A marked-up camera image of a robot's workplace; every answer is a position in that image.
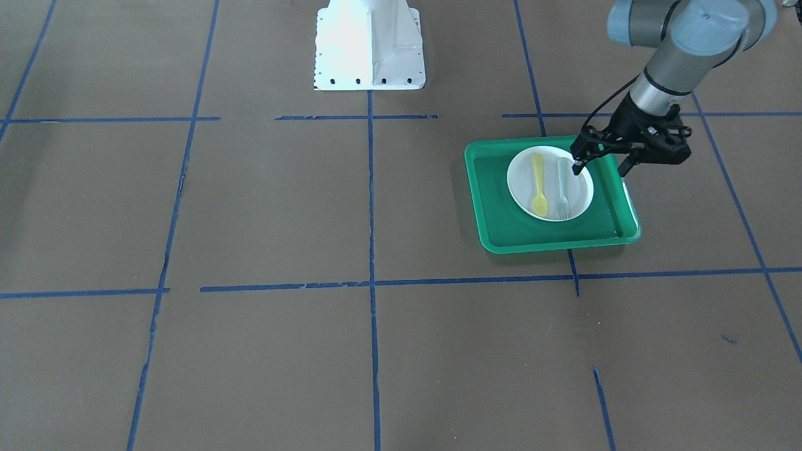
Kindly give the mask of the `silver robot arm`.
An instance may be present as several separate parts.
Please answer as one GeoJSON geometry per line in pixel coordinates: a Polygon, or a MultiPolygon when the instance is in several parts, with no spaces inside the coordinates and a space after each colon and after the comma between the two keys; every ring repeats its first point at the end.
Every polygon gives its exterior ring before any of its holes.
{"type": "Polygon", "coordinates": [[[572,143],[573,172],[609,154],[624,157],[624,177],[637,165],[680,165],[691,155],[692,131],[682,103],[706,75],[753,48],[776,25],[773,1],[618,1],[607,19],[616,43],[652,48],[642,72],[619,89],[623,95],[608,125],[585,121],[572,143]]]}

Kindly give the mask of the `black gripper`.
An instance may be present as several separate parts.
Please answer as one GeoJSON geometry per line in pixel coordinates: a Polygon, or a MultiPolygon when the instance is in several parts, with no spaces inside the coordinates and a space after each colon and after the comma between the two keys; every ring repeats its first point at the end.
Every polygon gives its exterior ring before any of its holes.
{"type": "Polygon", "coordinates": [[[631,145],[632,143],[644,145],[642,131],[648,115],[653,114],[643,111],[634,102],[632,95],[626,94],[613,112],[605,132],[582,132],[572,143],[573,174],[578,176],[590,162],[613,153],[614,148],[626,148],[629,149],[627,157],[618,167],[619,176],[625,178],[631,169],[642,163],[645,147],[631,148],[631,145]]]}

